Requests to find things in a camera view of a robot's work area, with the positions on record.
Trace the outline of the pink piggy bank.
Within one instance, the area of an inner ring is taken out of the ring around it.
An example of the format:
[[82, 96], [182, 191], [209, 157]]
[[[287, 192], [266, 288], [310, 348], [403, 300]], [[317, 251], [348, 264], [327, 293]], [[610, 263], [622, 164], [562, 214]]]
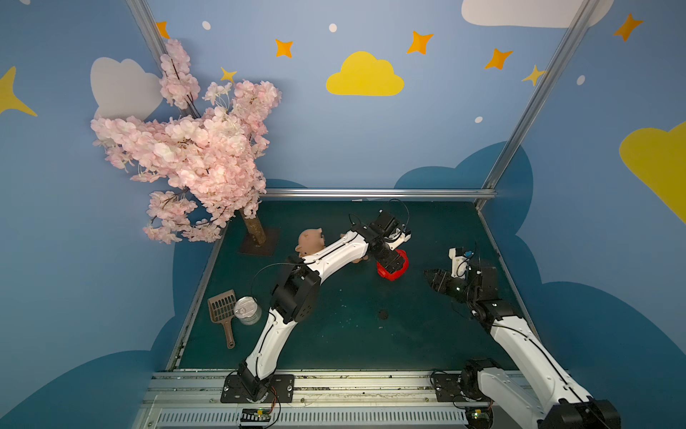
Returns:
[[295, 251], [300, 258], [314, 255], [326, 247], [323, 230], [321, 228], [307, 229], [298, 237], [298, 246]]

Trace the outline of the red piggy bank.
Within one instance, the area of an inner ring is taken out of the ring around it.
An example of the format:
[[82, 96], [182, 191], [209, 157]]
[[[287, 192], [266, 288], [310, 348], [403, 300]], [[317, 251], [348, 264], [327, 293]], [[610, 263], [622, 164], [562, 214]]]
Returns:
[[409, 268], [409, 259], [405, 250], [394, 250], [390, 257], [378, 260], [376, 263], [377, 273], [380, 277], [394, 282], [402, 277]]

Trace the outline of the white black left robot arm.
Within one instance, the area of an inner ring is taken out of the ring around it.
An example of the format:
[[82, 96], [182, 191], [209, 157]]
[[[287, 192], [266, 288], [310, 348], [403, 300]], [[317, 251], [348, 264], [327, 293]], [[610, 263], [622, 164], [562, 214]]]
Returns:
[[255, 348], [239, 364], [237, 375], [249, 400], [258, 402], [271, 391], [278, 359], [296, 325], [314, 310], [323, 283], [341, 268], [371, 257], [382, 276], [393, 281], [408, 268], [407, 255], [399, 247], [411, 239], [408, 223], [380, 210], [371, 223], [350, 223], [350, 230], [320, 250], [323, 233], [314, 239], [298, 239], [296, 256], [285, 262], [275, 285], [264, 329]]

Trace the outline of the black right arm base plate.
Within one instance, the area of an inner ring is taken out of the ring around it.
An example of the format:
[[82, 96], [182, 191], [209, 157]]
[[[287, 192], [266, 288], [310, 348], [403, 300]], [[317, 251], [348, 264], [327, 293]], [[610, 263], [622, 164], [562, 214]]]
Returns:
[[434, 371], [430, 375], [430, 384], [438, 402], [491, 401], [479, 388], [473, 373], [463, 375]]

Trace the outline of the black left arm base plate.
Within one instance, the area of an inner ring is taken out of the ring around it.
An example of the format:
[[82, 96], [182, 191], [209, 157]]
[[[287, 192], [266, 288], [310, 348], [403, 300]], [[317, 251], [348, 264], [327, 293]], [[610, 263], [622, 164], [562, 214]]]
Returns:
[[274, 375], [266, 387], [260, 387], [257, 396], [251, 394], [237, 374], [229, 374], [224, 379], [221, 403], [266, 403], [277, 400], [291, 403], [295, 391], [294, 375]]

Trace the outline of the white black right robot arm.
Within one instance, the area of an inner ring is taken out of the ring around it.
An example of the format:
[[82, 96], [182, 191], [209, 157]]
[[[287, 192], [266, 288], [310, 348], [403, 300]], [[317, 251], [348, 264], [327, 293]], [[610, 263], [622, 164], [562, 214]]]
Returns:
[[507, 352], [532, 393], [512, 381], [492, 359], [467, 361], [459, 377], [462, 396], [494, 402], [522, 428], [620, 428], [619, 411], [595, 399], [547, 351], [530, 325], [498, 294], [494, 266], [465, 259], [451, 270], [430, 269], [431, 288], [465, 304], [474, 319]]

